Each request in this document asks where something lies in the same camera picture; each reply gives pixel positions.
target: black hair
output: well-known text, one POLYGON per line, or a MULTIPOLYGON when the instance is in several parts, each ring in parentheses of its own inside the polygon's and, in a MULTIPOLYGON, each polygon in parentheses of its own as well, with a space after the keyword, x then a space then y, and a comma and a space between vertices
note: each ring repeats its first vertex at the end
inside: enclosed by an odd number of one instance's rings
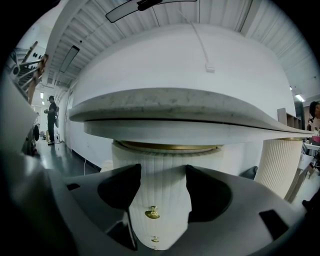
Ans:
POLYGON ((312 101, 312 102, 310 103, 309 113, 310 113, 310 115, 313 117, 313 119, 316 117, 316 106, 317 106, 317 105, 320 105, 320 103, 317 102, 317 101, 312 101))

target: gold knob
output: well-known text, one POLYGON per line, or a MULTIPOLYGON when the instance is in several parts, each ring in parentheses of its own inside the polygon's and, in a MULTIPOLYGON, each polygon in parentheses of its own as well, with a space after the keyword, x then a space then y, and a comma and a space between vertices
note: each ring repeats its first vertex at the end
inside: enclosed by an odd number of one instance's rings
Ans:
POLYGON ((155 243, 159 243, 159 240, 158 240, 158 237, 157 236, 154 236, 153 239, 151 239, 152 242, 155 242, 155 243))
POLYGON ((154 220, 159 219, 160 215, 159 213, 156 212, 157 209, 158 207, 151 206, 151 210, 147 210, 144 214, 150 219, 154 219, 154 220))

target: black bag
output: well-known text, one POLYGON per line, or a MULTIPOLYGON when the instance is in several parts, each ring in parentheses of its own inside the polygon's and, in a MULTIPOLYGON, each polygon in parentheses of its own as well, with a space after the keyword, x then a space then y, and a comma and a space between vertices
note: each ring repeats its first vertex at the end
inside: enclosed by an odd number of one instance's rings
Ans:
POLYGON ((38 125, 35 125, 33 128, 33 136, 36 141, 39 140, 39 127, 38 127, 38 125))

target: black shirt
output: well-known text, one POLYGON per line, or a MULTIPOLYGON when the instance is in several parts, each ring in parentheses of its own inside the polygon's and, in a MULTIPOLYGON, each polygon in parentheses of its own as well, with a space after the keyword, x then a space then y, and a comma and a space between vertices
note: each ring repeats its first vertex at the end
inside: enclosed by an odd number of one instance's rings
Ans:
POLYGON ((55 112, 57 111, 57 105, 55 102, 52 102, 49 106, 49 110, 54 110, 53 113, 48 113, 48 120, 55 120, 56 119, 56 115, 55 112))

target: corrugated white ceiling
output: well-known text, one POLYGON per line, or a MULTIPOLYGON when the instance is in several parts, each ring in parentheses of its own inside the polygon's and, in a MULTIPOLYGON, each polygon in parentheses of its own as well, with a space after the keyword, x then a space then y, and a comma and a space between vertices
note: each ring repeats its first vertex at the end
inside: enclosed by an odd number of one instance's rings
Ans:
MULTIPOLYGON (((110 45, 133 34, 158 26, 186 23, 177 8, 192 22, 221 26, 242 32, 252 0, 198 0, 156 5, 110 23, 106 14, 125 0, 88 0, 70 19, 48 67, 48 82, 70 86, 80 71, 110 45), (59 72, 69 49, 80 48, 65 73, 59 72)), ((319 68, 311 49, 292 21, 272 2, 265 2, 245 34, 270 48, 287 75, 294 94, 308 100, 319 95, 319 68)))

